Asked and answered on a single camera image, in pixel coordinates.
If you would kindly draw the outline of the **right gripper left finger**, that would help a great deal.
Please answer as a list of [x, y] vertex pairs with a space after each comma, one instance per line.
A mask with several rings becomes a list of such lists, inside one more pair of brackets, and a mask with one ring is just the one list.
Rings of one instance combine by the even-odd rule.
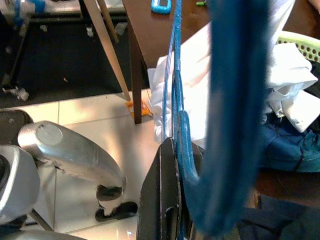
[[140, 191], [137, 240], [176, 240], [180, 231], [181, 189], [174, 144], [158, 148]]

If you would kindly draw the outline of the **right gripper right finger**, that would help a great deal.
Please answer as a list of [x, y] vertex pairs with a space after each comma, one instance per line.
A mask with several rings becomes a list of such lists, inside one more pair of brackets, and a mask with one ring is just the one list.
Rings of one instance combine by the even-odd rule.
[[[201, 170], [201, 163], [203, 159], [204, 149], [202, 149], [197, 144], [192, 144], [193, 152], [193, 161], [195, 165], [196, 172], [198, 173]], [[194, 234], [194, 221], [193, 217], [190, 214], [189, 206], [187, 204], [187, 194], [185, 190], [186, 181], [184, 179], [184, 169], [181, 169], [181, 201], [182, 201], [182, 210], [181, 210], [181, 227], [183, 228], [183, 237], [184, 240], [192, 239], [192, 234]]]

